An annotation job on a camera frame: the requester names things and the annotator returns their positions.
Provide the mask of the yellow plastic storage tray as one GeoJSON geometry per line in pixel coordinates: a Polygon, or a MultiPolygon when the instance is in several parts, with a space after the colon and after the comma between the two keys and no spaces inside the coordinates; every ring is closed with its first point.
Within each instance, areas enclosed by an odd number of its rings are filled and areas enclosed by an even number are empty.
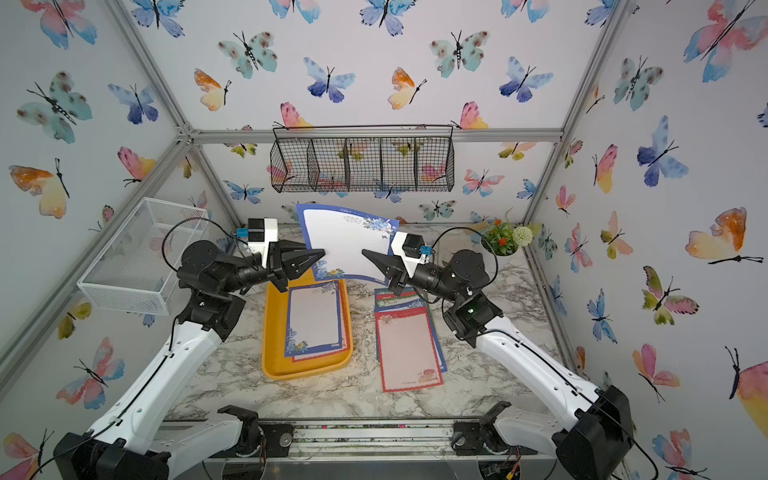
{"type": "Polygon", "coordinates": [[[307,272],[284,293],[267,287],[262,370],[268,378],[297,380],[339,370],[353,351],[345,281],[316,281],[307,272]]]}

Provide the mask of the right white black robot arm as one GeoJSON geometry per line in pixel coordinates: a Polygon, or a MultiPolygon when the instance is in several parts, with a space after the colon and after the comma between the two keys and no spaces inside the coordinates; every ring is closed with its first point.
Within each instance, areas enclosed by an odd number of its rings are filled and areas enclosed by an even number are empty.
{"type": "Polygon", "coordinates": [[[556,361],[528,339],[483,289],[491,282],[481,254],[461,250],[437,266],[426,258],[363,250],[391,292],[410,286],[451,302],[443,319],[456,337],[500,363],[525,384],[554,417],[551,426],[495,417],[492,432],[508,446],[554,456],[574,479],[614,479],[637,447],[628,397],[602,389],[556,361]]]}

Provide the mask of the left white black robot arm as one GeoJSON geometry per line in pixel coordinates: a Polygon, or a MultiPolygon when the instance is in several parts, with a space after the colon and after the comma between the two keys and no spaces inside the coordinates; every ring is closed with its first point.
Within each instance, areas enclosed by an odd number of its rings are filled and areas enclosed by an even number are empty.
{"type": "Polygon", "coordinates": [[[58,442],[49,461],[61,477],[173,479],[220,452],[264,462],[267,438],[259,416],[242,407],[225,406],[176,440],[155,437],[192,376],[234,330],[245,307],[243,293],[262,283],[284,292],[324,255],[289,240],[247,257],[225,254],[207,240],[188,245],[176,276],[190,298],[168,340],[110,411],[84,433],[58,442]]]}

